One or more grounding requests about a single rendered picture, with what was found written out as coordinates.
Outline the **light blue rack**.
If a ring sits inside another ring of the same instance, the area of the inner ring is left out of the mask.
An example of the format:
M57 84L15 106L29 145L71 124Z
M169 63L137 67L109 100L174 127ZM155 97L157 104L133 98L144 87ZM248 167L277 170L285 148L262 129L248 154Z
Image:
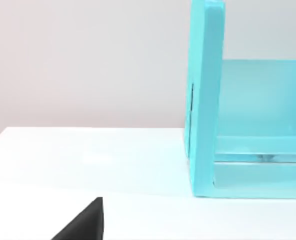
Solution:
M196 197L296 199L296 59L223 59L224 0L191 0L184 150Z

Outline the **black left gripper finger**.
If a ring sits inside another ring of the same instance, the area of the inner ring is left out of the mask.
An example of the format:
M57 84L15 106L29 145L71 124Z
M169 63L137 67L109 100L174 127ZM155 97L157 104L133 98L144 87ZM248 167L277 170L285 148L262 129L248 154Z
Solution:
M103 198L95 198L51 240L103 240Z

